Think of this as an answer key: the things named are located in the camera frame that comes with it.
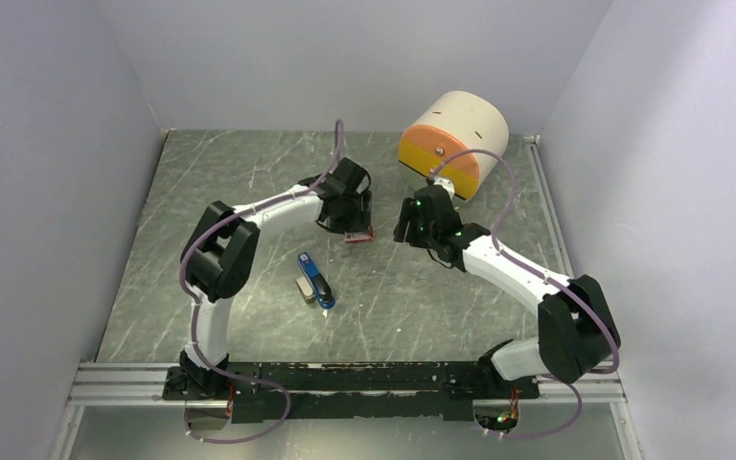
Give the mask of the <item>red white staple box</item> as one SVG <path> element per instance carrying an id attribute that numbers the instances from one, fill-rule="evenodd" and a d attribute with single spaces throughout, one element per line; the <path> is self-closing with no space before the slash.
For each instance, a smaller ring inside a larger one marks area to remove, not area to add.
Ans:
<path id="1" fill-rule="evenodd" d="M 364 231 L 345 233 L 345 242 L 348 244 L 372 242 L 373 240 L 374 230 L 372 228 L 368 228 Z"/>

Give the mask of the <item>blue stapler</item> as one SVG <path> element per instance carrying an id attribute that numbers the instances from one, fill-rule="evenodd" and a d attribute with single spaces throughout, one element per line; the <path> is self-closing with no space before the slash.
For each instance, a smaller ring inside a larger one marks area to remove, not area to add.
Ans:
<path id="1" fill-rule="evenodd" d="M 297 257 L 297 263 L 305 280 L 303 287 L 310 289 L 311 296 L 322 310 L 331 310 L 336 303 L 334 291 L 314 259 L 308 252 L 302 252 Z"/>

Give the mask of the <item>beige small stapler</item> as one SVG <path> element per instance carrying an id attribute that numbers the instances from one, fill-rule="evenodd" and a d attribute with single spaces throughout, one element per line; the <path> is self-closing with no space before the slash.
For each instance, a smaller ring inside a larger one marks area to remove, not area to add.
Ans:
<path id="1" fill-rule="evenodd" d="M 295 280 L 295 284 L 306 304 L 312 304 L 316 302 L 313 288 L 308 279 L 301 276 Z"/>

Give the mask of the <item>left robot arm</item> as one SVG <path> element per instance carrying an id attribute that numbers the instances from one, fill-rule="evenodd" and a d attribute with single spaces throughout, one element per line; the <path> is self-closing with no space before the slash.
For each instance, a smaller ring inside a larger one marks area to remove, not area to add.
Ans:
<path id="1" fill-rule="evenodd" d="M 315 222 L 328 233 L 372 238 L 370 174 L 349 158 L 287 191 L 251 204 L 221 201 L 204 211 L 185 246 L 179 283 L 192 300 L 187 344 L 166 379 L 167 401 L 200 401 L 282 385 L 229 370 L 227 328 L 235 296 L 249 280 L 260 242 Z"/>

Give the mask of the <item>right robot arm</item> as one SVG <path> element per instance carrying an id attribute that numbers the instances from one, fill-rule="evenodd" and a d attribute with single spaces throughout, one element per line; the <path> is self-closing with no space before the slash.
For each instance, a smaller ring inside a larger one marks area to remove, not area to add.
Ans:
<path id="1" fill-rule="evenodd" d="M 536 317 L 536 336 L 502 342 L 479 359 L 478 381 L 487 395 L 503 396 L 529 376 L 574 383 L 599 372 L 606 359 L 618 366 L 621 338 L 600 283 L 540 266 L 487 228 L 463 222 L 443 185 L 429 182 L 402 201 L 394 240 L 493 284 Z"/>

